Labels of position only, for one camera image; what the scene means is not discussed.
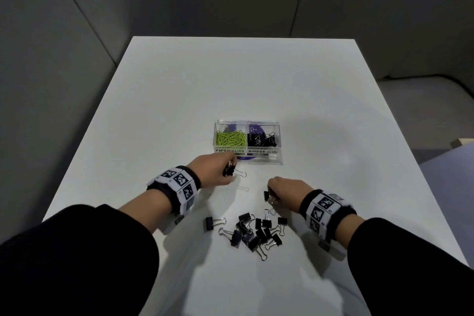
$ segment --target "black sweater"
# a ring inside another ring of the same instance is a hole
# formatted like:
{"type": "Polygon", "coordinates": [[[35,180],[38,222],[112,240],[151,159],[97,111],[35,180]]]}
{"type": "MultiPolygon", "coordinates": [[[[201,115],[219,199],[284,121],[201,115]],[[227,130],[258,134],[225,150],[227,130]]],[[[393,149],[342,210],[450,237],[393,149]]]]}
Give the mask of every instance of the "black sweater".
{"type": "MultiPolygon", "coordinates": [[[[471,313],[474,271],[380,218],[348,250],[373,316],[471,313]]],[[[139,222],[107,205],[70,206],[0,246],[4,315],[138,315],[158,273],[158,248],[139,222]]]]}

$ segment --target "table top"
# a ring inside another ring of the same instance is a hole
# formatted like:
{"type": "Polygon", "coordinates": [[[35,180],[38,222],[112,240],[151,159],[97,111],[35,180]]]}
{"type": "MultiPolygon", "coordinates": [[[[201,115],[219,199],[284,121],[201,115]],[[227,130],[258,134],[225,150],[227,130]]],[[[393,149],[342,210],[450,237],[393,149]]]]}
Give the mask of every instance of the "table top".
{"type": "Polygon", "coordinates": [[[134,37],[45,218],[73,204],[120,207],[168,167],[210,153],[214,121],[280,122],[282,165],[203,190],[191,215],[154,233],[160,271],[143,315],[368,315],[347,259],[289,214],[264,262],[205,233],[207,216],[264,216],[270,177],[300,178],[466,263],[351,39],[134,37]]]}

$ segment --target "person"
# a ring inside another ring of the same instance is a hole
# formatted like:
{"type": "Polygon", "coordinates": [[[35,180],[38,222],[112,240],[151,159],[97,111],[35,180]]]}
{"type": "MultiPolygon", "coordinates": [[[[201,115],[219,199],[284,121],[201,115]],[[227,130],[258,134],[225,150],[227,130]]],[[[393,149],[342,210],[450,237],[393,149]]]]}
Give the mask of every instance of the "person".
{"type": "MultiPolygon", "coordinates": [[[[184,170],[182,176],[192,176],[197,189],[226,185],[232,177],[223,176],[222,170],[236,161],[232,152],[201,155],[186,167],[161,175],[184,170]]],[[[28,309],[138,315],[158,272],[152,233],[180,207],[176,199],[170,200],[169,190],[153,186],[158,179],[118,210],[108,205],[69,206],[4,242],[0,246],[4,314],[28,309]]],[[[342,200],[301,180],[275,177],[268,186],[280,204],[311,220],[312,215],[320,216],[315,205],[326,207],[329,198],[342,200]]],[[[347,249],[350,270],[372,315],[469,312],[473,270],[387,220],[364,220],[352,206],[340,204],[345,210],[340,220],[336,211],[320,226],[327,226],[326,235],[347,249]]]]}

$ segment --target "gray floor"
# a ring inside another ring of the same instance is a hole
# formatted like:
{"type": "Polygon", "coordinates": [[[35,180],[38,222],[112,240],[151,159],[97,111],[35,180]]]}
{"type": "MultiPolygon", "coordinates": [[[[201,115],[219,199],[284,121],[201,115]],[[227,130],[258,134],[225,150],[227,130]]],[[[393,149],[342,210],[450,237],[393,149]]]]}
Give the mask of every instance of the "gray floor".
{"type": "Polygon", "coordinates": [[[474,99],[442,78],[379,80],[378,85],[418,162],[474,137],[474,99]]]}

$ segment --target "person's right hand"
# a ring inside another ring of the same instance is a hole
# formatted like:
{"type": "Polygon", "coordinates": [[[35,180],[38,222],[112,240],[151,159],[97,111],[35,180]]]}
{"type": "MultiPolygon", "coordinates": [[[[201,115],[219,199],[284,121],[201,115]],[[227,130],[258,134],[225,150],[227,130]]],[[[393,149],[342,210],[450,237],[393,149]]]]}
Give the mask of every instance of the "person's right hand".
{"type": "Polygon", "coordinates": [[[268,186],[280,198],[279,204],[286,206],[291,211],[299,212],[299,206],[305,196],[314,189],[301,180],[281,178],[275,176],[268,181],[268,186]]]}

